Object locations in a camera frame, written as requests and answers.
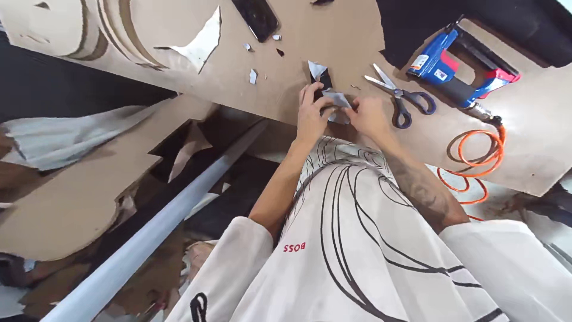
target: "scissor blade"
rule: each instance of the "scissor blade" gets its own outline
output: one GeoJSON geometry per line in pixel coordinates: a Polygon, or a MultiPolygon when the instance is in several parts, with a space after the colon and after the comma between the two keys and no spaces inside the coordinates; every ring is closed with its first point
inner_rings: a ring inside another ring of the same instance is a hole
{"type": "Polygon", "coordinates": [[[387,75],[383,72],[383,70],[381,68],[378,67],[378,65],[376,63],[374,63],[374,68],[375,71],[378,73],[379,77],[382,78],[382,80],[389,86],[389,89],[396,89],[397,86],[395,86],[395,84],[391,81],[391,79],[389,77],[387,77],[387,75]]]}
{"type": "Polygon", "coordinates": [[[394,90],[393,88],[391,88],[391,86],[389,86],[386,83],[381,82],[381,81],[379,81],[379,80],[377,80],[371,76],[365,75],[364,77],[366,78],[366,80],[368,80],[368,81],[370,81],[376,85],[379,85],[379,86],[383,87],[384,89],[388,89],[390,92],[393,92],[393,90],[394,90]]]}

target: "pneumatic nail gun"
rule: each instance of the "pneumatic nail gun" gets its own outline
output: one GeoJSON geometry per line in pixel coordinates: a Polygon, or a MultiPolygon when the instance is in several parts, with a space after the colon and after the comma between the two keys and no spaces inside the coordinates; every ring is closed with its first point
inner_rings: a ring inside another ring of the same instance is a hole
{"type": "Polygon", "coordinates": [[[518,81],[521,75],[462,29],[458,25],[462,18],[448,25],[423,49],[407,74],[433,85],[465,113],[487,123],[498,123],[501,121],[500,117],[493,116],[475,100],[484,99],[490,92],[518,81]],[[480,87],[474,88],[455,77],[459,63],[447,55],[446,51],[450,46],[464,51],[487,71],[486,79],[480,87]]]}

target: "white shirt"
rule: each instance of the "white shirt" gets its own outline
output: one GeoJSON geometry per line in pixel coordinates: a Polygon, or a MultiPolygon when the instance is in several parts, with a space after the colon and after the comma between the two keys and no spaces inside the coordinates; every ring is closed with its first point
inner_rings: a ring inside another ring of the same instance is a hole
{"type": "Polygon", "coordinates": [[[235,218],[167,321],[572,321],[570,303],[572,275],[526,225],[437,236],[379,152],[325,137],[277,247],[235,218]]]}

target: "tattooed forearm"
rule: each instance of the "tattooed forearm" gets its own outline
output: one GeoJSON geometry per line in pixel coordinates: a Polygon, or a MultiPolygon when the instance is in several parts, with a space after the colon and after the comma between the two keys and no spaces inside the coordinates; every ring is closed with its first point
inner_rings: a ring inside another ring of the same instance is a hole
{"type": "Polygon", "coordinates": [[[403,194],[437,233],[469,222],[459,202],[423,163],[407,153],[385,156],[403,194]]]}

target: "hand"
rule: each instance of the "hand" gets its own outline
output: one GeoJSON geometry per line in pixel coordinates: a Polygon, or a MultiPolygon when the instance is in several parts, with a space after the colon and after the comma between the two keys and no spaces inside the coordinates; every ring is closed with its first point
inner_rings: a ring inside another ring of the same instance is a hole
{"type": "Polygon", "coordinates": [[[383,113],[384,101],[381,97],[358,97],[353,104],[357,107],[356,111],[344,108],[344,112],[360,133],[372,140],[392,133],[383,113]]]}
{"type": "Polygon", "coordinates": [[[333,109],[330,108],[326,109],[324,114],[320,116],[320,110],[323,107],[333,104],[333,99],[325,96],[314,102],[314,92],[322,88],[324,88],[324,84],[315,82],[312,85],[306,85],[300,91],[296,141],[308,148],[312,148],[320,136],[324,134],[328,125],[328,117],[333,113],[333,109]]]}

